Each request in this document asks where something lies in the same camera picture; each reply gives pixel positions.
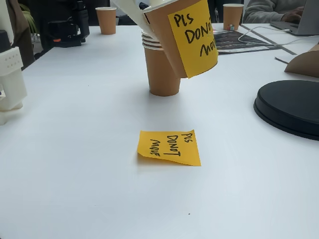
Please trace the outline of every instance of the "black lid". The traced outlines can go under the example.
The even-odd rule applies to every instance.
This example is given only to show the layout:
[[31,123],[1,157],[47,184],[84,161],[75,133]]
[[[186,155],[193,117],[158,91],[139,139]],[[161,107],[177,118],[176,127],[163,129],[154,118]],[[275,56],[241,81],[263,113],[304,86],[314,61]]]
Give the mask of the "black lid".
[[319,83],[277,81],[258,91],[257,115],[285,132],[319,140]]

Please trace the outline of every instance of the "white cable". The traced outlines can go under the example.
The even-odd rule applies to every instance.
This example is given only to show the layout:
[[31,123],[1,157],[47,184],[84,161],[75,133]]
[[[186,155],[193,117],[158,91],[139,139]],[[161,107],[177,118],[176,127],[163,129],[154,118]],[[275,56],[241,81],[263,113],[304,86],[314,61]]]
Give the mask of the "white cable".
[[254,28],[250,29],[249,31],[247,31],[244,35],[240,36],[238,38],[238,41],[243,42],[243,43],[250,43],[250,44],[257,44],[257,45],[264,45],[264,46],[285,46],[285,45],[290,45],[290,44],[292,44],[292,43],[294,43],[296,41],[304,40],[305,38],[314,37],[314,36],[306,36],[306,37],[299,38],[297,40],[294,40],[294,41],[291,41],[291,42],[288,42],[288,43],[284,43],[284,44],[257,43],[257,42],[250,42],[250,41],[241,40],[241,38],[243,36],[246,36],[249,32],[251,32],[252,30],[255,30],[256,28],[265,28],[265,29],[270,29],[270,30],[273,30],[273,31],[285,31],[285,32],[290,31],[289,29],[279,30],[279,29],[273,29],[273,28],[269,28],[269,27],[265,27],[265,26],[257,26],[257,27],[254,27]]

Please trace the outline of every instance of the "brown paper cup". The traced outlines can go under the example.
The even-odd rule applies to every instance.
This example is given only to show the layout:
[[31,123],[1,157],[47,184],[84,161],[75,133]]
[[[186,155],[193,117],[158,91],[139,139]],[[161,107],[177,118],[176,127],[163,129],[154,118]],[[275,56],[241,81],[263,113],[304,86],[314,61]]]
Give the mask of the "brown paper cup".
[[180,78],[172,69],[162,48],[146,46],[146,66],[148,70],[150,92],[156,96],[173,96],[179,92]]
[[112,35],[116,32],[116,7],[97,7],[96,13],[99,19],[101,33]]
[[238,30],[243,4],[224,4],[224,30]]
[[199,1],[200,0],[171,0],[155,7],[148,7],[143,11],[165,50],[172,68],[179,78],[187,78],[187,74],[167,16],[192,6]]

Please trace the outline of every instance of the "sticky note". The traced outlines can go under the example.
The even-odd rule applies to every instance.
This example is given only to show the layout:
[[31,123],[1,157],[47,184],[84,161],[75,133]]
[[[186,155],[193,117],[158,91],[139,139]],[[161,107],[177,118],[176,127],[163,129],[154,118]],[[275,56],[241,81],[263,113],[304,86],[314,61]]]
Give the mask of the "sticky note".
[[187,77],[199,75],[217,64],[207,0],[168,15]]
[[195,132],[141,131],[138,153],[192,166],[201,166]]

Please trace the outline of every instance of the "brown cardboard piece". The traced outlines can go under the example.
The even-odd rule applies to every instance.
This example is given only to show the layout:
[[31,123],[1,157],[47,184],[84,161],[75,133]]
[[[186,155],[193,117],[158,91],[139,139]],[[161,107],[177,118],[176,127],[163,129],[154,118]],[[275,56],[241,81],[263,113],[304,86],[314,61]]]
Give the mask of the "brown cardboard piece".
[[291,60],[285,72],[319,78],[319,44]]

